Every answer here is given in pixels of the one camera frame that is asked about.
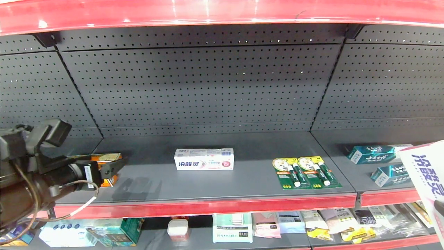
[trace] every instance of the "white packet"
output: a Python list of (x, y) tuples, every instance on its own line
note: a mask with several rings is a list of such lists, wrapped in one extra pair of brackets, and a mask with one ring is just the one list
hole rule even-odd
[(253, 213), (253, 234), (262, 238), (281, 238), (276, 213)]
[(328, 229), (327, 223), (317, 210), (301, 211), (302, 218), (305, 222), (305, 228), (315, 229)]
[(213, 214), (213, 243), (248, 242), (253, 243), (251, 214)]
[(277, 212), (281, 234), (305, 233), (305, 223), (300, 212)]
[(359, 224), (348, 208), (326, 209), (320, 211), (329, 227), (330, 234), (353, 232)]

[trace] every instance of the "gray pegboard panel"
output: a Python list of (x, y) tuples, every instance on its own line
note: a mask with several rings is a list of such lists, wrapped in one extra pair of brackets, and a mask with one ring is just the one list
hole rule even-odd
[(424, 44), (444, 46), (444, 28), (404, 25), (367, 25), (356, 39), (346, 43), (367, 44)]
[(345, 24), (191, 25), (60, 32), (61, 51), (266, 44), (339, 44)]
[(346, 44), (316, 120), (444, 116), (444, 47)]
[(310, 129), (311, 121), (238, 123), (224, 125), (177, 125), (101, 129), (104, 137), (205, 133), (279, 132)]
[(49, 118), (95, 127), (56, 52), (0, 56), (0, 97), (0, 127)]
[(315, 121), (312, 130), (443, 126), (444, 117)]
[(64, 52), (100, 128), (312, 121), (339, 44)]
[(45, 48), (31, 35), (0, 36), (0, 56), (52, 50), (53, 46)]

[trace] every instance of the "gray metal shelf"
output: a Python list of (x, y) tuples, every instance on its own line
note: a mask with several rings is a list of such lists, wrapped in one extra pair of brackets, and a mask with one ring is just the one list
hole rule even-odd
[[(234, 170), (176, 170), (173, 158), (176, 148), (222, 147), (234, 148)], [(101, 190), (95, 204), (140, 205), (159, 202), (355, 195), (350, 183), (309, 132), (115, 137), (103, 139), (95, 151), (105, 152), (121, 152), (129, 157), (129, 163), (120, 171), (116, 186)], [(272, 160), (277, 157), (315, 155), (324, 158), (343, 187), (283, 190), (271, 165)], [(80, 204), (89, 197), (89, 194), (79, 191), (61, 199), (58, 204)], [(325, 200), (312, 200), (312, 206), (321, 209), (324, 202)]]
[(318, 130), (311, 132), (322, 148), (359, 192), (391, 191), (402, 188), (414, 188), (413, 184), (404, 183), (397, 186), (380, 188), (371, 179), (371, 174), (381, 166), (390, 164), (355, 165), (346, 157), (345, 146), (353, 145), (387, 145), (411, 143), (419, 145), (444, 139), (444, 127), (418, 128), (377, 128), (377, 129), (341, 129)]

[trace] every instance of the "store shelf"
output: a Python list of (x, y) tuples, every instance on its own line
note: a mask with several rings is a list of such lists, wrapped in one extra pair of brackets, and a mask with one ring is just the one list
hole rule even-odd
[(332, 22), (444, 27), (443, 11), (440, 0), (6, 0), (0, 4), (0, 35), (183, 24)]
[(400, 238), (399, 235), (384, 234), (381, 236), (381, 239), (361, 244), (341, 242), (342, 239), (338, 234), (334, 235), (334, 242), (322, 241), (314, 238), (309, 238), (309, 241), (313, 250), (385, 250), (439, 242), (438, 236), (435, 234), (433, 228), (428, 229), (428, 232), (430, 235), (409, 238)]
[(370, 176), (378, 167), (388, 164), (355, 165), (346, 157), (345, 146), (403, 143), (420, 145), (444, 139), (444, 128), (341, 129), (312, 131), (312, 134), (350, 181), (353, 188), (361, 194), (361, 205), (378, 206), (415, 202), (419, 200), (419, 196), (411, 182), (391, 187), (378, 187)]
[[(213, 243), (212, 217), (190, 217), (190, 238), (184, 244), (172, 242), (167, 234), (170, 218), (151, 218), (144, 224), (136, 249), (169, 250), (237, 250), (237, 249), (284, 249), (309, 250), (310, 242), (306, 234), (282, 234), (281, 239), (253, 237), (253, 243)], [(119, 247), (121, 250), (134, 250), (134, 247)]]
[[(176, 148), (233, 147), (232, 171), (177, 171)], [(103, 188), (76, 218), (161, 217), (250, 211), (354, 207), (356, 192), (309, 132), (207, 134), (105, 138), (95, 153), (121, 152), (129, 163), (116, 186)], [(271, 165), (277, 157), (320, 155), (342, 184), (322, 190), (283, 190)], [(71, 212), (91, 193), (57, 203)]]

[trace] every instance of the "teal toothpaste box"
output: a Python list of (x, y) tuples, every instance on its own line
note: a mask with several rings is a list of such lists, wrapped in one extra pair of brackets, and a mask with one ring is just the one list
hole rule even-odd
[(104, 246), (136, 246), (144, 218), (97, 219), (87, 231)]
[(347, 158), (354, 164), (397, 163), (397, 152), (412, 147), (411, 144), (354, 146)]
[(411, 181), (403, 164), (379, 167), (371, 176), (379, 187), (387, 187)]

